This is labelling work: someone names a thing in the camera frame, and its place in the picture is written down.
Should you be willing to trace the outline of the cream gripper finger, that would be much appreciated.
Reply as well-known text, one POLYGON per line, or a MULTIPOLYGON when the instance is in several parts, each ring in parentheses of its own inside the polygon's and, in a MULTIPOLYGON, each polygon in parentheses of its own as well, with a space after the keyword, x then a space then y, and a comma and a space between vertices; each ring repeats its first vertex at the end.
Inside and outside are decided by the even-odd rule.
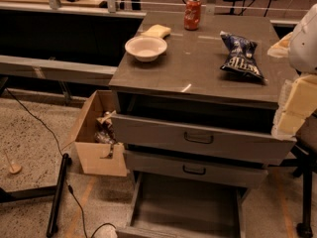
POLYGON ((267 54, 270 57, 277 58, 277 59, 287 58, 291 36, 292 36, 292 32, 285 35, 277 43, 275 43, 268 49, 267 54))

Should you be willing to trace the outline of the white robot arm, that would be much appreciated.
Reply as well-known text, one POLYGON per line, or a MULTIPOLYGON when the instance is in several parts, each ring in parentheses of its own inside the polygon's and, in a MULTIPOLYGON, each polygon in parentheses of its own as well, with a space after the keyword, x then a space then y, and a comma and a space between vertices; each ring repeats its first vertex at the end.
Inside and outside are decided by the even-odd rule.
POLYGON ((288 140, 317 109, 317 4, 267 54, 288 58, 290 65, 300 72, 293 81, 284 83, 271 129, 274 138, 288 140))

